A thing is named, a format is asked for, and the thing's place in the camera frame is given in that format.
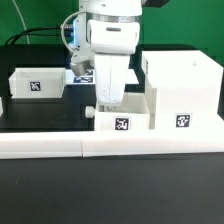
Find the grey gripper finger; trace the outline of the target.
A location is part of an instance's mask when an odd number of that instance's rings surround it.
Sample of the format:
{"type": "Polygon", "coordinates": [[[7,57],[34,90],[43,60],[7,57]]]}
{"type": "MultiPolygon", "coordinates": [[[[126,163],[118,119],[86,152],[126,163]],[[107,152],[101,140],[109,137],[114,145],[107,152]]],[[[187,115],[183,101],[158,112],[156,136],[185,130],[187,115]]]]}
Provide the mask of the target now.
{"type": "Polygon", "coordinates": [[[116,106],[104,106],[104,112],[114,112],[116,106]]]}

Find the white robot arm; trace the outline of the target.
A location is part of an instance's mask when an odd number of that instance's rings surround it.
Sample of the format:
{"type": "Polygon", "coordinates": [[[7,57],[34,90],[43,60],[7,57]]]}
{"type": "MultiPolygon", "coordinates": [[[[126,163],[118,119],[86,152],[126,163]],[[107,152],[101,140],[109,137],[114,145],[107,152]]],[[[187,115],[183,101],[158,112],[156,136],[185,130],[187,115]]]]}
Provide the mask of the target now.
{"type": "Polygon", "coordinates": [[[78,14],[75,34],[80,42],[74,48],[69,47],[70,67],[75,76],[81,76],[92,66],[97,104],[119,106],[130,57],[139,42],[142,8],[160,8],[170,0],[85,1],[85,9],[78,14]]]}

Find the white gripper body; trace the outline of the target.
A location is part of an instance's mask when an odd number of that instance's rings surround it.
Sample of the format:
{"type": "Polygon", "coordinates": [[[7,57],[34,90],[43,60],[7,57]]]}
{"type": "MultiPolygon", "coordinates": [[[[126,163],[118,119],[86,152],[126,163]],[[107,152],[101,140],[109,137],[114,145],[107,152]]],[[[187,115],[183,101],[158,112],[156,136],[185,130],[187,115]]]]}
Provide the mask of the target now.
{"type": "Polygon", "coordinates": [[[129,55],[101,53],[94,55],[96,98],[99,105],[121,104],[129,62],[129,55]]]}

